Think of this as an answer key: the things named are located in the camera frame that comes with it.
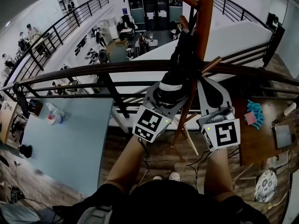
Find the small black object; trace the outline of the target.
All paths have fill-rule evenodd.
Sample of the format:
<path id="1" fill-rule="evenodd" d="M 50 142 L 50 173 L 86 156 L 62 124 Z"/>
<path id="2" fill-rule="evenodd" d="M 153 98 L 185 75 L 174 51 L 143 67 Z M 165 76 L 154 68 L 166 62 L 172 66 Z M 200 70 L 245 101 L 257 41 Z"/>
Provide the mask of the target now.
<path id="1" fill-rule="evenodd" d="M 32 146 L 21 145 L 19 149 L 20 153 L 24 155 L 26 158 L 30 158 L 32 155 Z"/>

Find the light blue table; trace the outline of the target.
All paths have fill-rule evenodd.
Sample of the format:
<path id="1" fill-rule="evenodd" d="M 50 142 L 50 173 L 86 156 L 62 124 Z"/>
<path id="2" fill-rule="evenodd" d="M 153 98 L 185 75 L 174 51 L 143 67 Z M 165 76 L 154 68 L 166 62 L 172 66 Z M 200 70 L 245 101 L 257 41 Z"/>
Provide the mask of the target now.
<path id="1" fill-rule="evenodd" d="M 32 146 L 28 162 L 54 180 L 90 196 L 98 188 L 102 152 L 114 104 L 112 98 L 44 98 L 30 115 L 22 144 Z M 62 124 L 48 124 L 47 103 L 65 112 Z"/>

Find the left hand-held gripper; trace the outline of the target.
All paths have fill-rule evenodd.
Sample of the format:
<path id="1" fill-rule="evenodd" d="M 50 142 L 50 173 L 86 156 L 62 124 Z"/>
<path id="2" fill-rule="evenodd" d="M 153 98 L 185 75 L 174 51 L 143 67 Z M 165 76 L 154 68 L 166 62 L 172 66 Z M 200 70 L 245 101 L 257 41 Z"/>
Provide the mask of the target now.
<path id="1" fill-rule="evenodd" d="M 157 95 L 159 84 L 156 82 L 147 89 L 133 124 L 133 134 L 148 142 L 154 142 L 167 129 L 188 100 L 184 97 L 175 105 L 161 104 Z"/>

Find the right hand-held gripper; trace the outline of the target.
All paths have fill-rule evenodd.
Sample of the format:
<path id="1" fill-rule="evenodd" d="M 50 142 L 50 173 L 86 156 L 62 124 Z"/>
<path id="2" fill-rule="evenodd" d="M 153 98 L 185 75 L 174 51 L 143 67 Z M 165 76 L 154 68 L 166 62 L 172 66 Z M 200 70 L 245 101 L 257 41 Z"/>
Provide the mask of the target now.
<path id="1" fill-rule="evenodd" d="M 202 136 L 211 152 L 240 145 L 240 120 L 235 118 L 229 92 L 218 82 L 200 77 L 197 83 Z"/>

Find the pink pad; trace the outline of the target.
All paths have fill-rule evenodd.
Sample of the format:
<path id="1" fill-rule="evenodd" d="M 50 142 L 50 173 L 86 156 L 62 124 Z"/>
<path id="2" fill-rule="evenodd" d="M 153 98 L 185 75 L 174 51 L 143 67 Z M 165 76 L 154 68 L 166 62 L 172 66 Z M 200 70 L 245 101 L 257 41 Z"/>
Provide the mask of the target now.
<path id="1" fill-rule="evenodd" d="M 257 121 L 253 111 L 250 111 L 250 112 L 244 114 L 244 119 L 248 125 L 252 125 Z"/>

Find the floral cushion stool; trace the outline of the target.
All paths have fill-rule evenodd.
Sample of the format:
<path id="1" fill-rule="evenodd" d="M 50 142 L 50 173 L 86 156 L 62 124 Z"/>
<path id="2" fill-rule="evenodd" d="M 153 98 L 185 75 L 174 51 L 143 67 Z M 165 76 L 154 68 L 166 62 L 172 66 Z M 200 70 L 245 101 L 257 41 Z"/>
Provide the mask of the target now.
<path id="1" fill-rule="evenodd" d="M 268 203 L 274 196 L 278 180 L 273 170 L 263 172 L 255 186 L 254 199 L 256 202 Z"/>

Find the person's right forearm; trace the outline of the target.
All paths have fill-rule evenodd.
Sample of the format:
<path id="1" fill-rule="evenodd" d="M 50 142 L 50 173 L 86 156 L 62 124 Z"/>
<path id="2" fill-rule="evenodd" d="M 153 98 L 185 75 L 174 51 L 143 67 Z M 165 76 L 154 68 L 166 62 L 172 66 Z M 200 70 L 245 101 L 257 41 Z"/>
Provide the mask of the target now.
<path id="1" fill-rule="evenodd" d="M 218 202 L 235 195 L 226 148 L 213 151 L 207 160 L 204 194 Z"/>

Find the wooden coat rack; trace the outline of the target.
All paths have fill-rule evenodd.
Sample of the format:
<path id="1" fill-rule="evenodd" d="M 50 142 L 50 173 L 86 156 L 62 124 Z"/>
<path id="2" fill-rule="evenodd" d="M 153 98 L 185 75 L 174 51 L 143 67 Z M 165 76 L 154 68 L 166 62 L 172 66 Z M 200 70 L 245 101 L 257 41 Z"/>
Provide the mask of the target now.
<path id="1" fill-rule="evenodd" d="M 213 1 L 214 0 L 182 0 L 186 4 L 190 5 L 192 9 L 197 10 L 196 26 L 193 35 L 195 36 L 195 54 L 200 60 L 204 60 L 207 42 L 209 38 L 212 12 L 213 12 Z M 178 128 L 175 132 L 174 139 L 171 144 L 171 148 L 179 154 L 175 147 L 180 135 L 183 130 L 187 132 L 185 123 L 187 122 L 187 114 L 190 110 L 192 100 L 197 91 L 197 78 L 191 79 L 191 91 L 186 104 L 183 106 Z"/>

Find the black framed tablet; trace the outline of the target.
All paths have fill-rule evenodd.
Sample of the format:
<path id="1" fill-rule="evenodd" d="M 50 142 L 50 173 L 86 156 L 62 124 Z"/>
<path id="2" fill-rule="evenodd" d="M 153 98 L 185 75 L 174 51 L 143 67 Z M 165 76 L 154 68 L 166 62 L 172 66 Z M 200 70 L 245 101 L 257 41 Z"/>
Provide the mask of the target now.
<path id="1" fill-rule="evenodd" d="M 292 134 L 289 125 L 276 124 L 273 131 L 276 149 L 281 149 L 292 144 Z"/>

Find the person's left forearm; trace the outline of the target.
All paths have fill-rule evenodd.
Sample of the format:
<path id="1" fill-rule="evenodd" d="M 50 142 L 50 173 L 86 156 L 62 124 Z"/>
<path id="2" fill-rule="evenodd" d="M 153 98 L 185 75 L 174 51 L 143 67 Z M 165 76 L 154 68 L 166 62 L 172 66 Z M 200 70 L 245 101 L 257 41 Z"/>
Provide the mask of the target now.
<path id="1" fill-rule="evenodd" d="M 105 184 L 112 184 L 123 193 L 129 193 L 139 174 L 146 145 L 146 140 L 133 135 L 110 170 Z"/>

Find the black framed glass door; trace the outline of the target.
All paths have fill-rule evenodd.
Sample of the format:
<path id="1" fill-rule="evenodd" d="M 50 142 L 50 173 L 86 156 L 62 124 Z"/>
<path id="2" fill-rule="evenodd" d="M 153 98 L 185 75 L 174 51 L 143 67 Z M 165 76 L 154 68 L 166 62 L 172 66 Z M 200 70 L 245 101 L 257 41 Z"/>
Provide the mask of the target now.
<path id="1" fill-rule="evenodd" d="M 182 15 L 181 0 L 128 0 L 139 31 L 170 30 Z"/>

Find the small brown box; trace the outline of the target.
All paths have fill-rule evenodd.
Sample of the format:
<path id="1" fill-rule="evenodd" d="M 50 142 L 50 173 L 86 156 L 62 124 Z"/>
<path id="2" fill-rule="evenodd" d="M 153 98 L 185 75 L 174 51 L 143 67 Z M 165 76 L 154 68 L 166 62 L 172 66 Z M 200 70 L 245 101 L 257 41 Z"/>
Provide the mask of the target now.
<path id="1" fill-rule="evenodd" d="M 28 103 L 28 112 L 32 115 L 39 116 L 43 108 L 43 103 L 38 99 L 31 99 Z"/>

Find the black garment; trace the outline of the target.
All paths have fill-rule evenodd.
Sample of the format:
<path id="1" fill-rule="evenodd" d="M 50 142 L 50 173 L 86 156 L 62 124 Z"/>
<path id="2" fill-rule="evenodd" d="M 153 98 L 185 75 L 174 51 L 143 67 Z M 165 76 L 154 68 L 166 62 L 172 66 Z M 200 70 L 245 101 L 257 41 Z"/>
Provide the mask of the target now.
<path id="1" fill-rule="evenodd" d="M 204 65 L 194 50 L 195 37 L 190 31 L 182 30 L 169 60 L 170 69 L 157 89 L 157 101 L 163 106 L 175 106 L 190 94 L 192 80 L 201 73 Z"/>

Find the brown wooden table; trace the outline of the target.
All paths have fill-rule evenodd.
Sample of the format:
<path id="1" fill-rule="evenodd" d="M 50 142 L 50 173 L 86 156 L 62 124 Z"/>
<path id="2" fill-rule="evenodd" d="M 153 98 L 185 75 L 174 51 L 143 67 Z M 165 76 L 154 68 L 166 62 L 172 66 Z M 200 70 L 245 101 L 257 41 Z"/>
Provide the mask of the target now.
<path id="1" fill-rule="evenodd" d="M 264 123 L 259 129 L 248 125 L 244 120 L 247 113 L 248 100 L 245 98 L 232 98 L 232 105 L 235 108 L 235 117 L 240 120 L 241 144 L 240 164 L 260 164 L 268 158 L 276 156 L 288 149 L 299 148 L 299 112 L 294 111 L 285 117 L 283 111 L 288 107 L 285 100 L 279 99 L 257 99 L 251 101 L 259 103 L 263 111 Z M 279 125 L 288 125 L 291 135 L 295 140 L 290 146 L 277 149 L 275 134 L 272 129 L 272 122 L 278 120 Z"/>

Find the blue cloth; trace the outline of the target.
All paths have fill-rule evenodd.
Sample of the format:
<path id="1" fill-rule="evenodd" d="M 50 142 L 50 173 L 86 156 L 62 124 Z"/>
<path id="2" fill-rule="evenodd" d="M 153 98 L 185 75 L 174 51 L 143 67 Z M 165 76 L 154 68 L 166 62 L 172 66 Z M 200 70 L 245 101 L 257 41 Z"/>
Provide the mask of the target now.
<path id="1" fill-rule="evenodd" d="M 247 113 L 253 111 L 257 121 L 251 126 L 255 127 L 257 130 L 264 124 L 264 115 L 262 111 L 262 107 L 259 103 L 255 103 L 248 99 L 247 102 Z"/>

